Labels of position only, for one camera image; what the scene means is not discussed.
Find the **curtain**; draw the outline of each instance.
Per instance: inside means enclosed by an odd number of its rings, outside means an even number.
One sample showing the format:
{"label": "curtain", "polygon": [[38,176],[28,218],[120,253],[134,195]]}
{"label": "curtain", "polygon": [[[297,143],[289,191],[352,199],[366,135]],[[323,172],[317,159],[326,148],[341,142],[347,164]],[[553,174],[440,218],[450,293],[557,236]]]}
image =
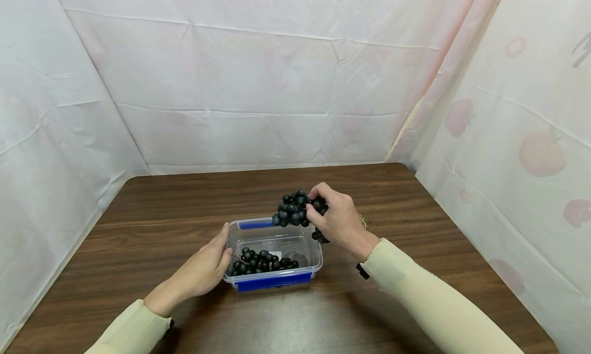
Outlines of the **curtain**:
{"label": "curtain", "polygon": [[591,0],[502,0],[407,163],[563,353],[591,347]]}
{"label": "curtain", "polygon": [[475,0],[60,0],[153,174],[380,163]]}
{"label": "curtain", "polygon": [[383,162],[489,5],[0,0],[0,348],[132,176]]}
{"label": "curtain", "polygon": [[0,0],[0,351],[148,168],[57,0]]}

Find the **right hand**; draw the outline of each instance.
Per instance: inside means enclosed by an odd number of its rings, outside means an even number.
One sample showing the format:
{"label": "right hand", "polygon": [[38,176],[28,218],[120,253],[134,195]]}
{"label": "right hand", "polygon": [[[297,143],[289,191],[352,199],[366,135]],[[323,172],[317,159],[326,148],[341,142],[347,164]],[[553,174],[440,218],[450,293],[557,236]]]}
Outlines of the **right hand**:
{"label": "right hand", "polygon": [[318,195],[326,199],[329,210],[322,216],[311,204],[306,205],[306,214],[312,224],[318,227],[331,242],[349,251],[360,262],[365,262],[380,239],[365,230],[353,199],[347,194],[334,191],[322,182],[310,191],[310,198]]}

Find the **wood grain surface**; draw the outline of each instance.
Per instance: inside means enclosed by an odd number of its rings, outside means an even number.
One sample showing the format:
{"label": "wood grain surface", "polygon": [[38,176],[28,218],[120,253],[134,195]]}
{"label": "wood grain surface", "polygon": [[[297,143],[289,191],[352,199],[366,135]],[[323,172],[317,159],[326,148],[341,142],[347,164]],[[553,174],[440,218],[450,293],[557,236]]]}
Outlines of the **wood grain surface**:
{"label": "wood grain surface", "polygon": [[[351,195],[370,231],[463,293],[525,353],[558,352],[415,176],[401,164],[375,164],[129,180],[7,353],[83,353],[224,222],[268,217],[282,195],[322,181]],[[359,276],[352,257],[333,244],[323,254],[311,284],[238,293],[222,282],[187,301],[155,353],[440,352]]]}

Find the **bunch of grapes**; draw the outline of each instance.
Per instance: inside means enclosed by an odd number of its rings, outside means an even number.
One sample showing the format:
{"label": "bunch of grapes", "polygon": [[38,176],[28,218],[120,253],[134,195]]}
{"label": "bunch of grapes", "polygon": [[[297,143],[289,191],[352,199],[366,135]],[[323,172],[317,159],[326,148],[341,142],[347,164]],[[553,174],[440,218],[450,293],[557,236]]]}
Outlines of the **bunch of grapes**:
{"label": "bunch of grapes", "polygon": [[[287,225],[309,226],[310,221],[306,217],[306,204],[312,204],[320,215],[326,214],[326,211],[329,210],[329,206],[322,196],[310,199],[304,190],[299,190],[291,195],[283,195],[282,202],[277,206],[277,214],[273,215],[273,225],[281,227],[287,227]],[[320,244],[330,242],[318,227],[312,232],[312,238],[318,240]]]}
{"label": "bunch of grapes", "polygon": [[255,252],[250,248],[242,248],[242,255],[239,261],[234,261],[232,267],[226,272],[228,276],[242,276],[253,273],[264,273],[269,271],[283,271],[284,269],[299,268],[298,261],[292,261],[289,258],[277,257],[267,250]]}

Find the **clear plastic container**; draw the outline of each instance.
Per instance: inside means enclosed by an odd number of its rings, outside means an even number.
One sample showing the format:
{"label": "clear plastic container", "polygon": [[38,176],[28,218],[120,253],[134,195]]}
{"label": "clear plastic container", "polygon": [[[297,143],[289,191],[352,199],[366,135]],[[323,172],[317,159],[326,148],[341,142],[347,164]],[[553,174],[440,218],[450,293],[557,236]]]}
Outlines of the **clear plastic container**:
{"label": "clear plastic container", "polygon": [[260,252],[265,249],[269,253],[281,258],[298,261],[299,268],[284,271],[271,271],[250,274],[246,276],[228,276],[223,280],[232,284],[238,291],[252,291],[255,289],[278,287],[293,284],[309,283],[322,268],[322,248],[312,239],[314,226],[308,227],[273,226],[272,219],[242,219],[230,223],[228,248],[234,250],[234,257],[240,259],[241,250],[248,246],[250,250]]}

